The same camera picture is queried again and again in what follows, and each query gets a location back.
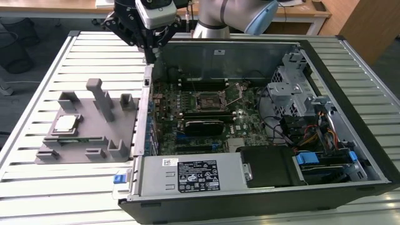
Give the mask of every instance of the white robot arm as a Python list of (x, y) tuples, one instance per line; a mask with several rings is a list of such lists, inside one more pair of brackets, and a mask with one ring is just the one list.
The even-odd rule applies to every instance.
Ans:
[[(177, 9), (188, 4), (189, 0), (115, 0), (104, 26), (128, 45), (143, 49), (148, 64), (177, 32)], [(228, 38), (228, 26), (259, 35), (268, 28), (277, 7), (276, 0), (200, 0), (195, 37)]]

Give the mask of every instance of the power supply label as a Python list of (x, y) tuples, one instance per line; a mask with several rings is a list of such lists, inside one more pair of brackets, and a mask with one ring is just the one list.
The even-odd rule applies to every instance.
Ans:
[(217, 161), (177, 163), (177, 183), (181, 193), (219, 191), (220, 177)]

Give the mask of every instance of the motherboard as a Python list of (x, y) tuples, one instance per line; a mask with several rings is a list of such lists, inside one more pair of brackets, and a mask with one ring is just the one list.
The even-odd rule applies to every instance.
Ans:
[(268, 145), (256, 109), (259, 90), (247, 81), (156, 83), (159, 155), (224, 153)]

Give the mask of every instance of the metal slatted table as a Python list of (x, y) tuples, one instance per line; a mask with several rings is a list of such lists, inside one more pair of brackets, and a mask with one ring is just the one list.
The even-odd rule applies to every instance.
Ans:
[[(400, 168), (400, 102), (345, 41), (321, 36), (232, 38), (307, 39), (371, 131)], [(112, 177), (127, 163), (35, 165), (35, 154), (60, 108), (60, 92), (80, 98), (88, 78), (103, 80), (111, 97), (140, 98), (143, 54), (108, 32), (69, 36), (0, 152), (0, 224), (111, 224), (136, 222), (113, 199)], [(321, 93), (324, 89), (317, 82)], [(195, 222), (192, 224), (399, 224), (400, 192), (361, 198), (335, 210)]]

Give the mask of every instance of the blue latch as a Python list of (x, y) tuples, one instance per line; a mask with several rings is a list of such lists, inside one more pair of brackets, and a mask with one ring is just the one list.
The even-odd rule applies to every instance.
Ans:
[(127, 183), (127, 175), (125, 174), (117, 174), (113, 176), (113, 184), (124, 184)]
[(301, 152), (299, 155), (296, 155), (296, 160), (299, 165), (320, 163), (317, 154), (313, 152)]
[(351, 157), (353, 162), (356, 162), (359, 160), (359, 157), (357, 157), (355, 151), (349, 151), (349, 157)]
[(212, 144), (212, 145), (211, 145), (213, 151), (219, 148), (219, 145), (220, 145), (220, 144)]

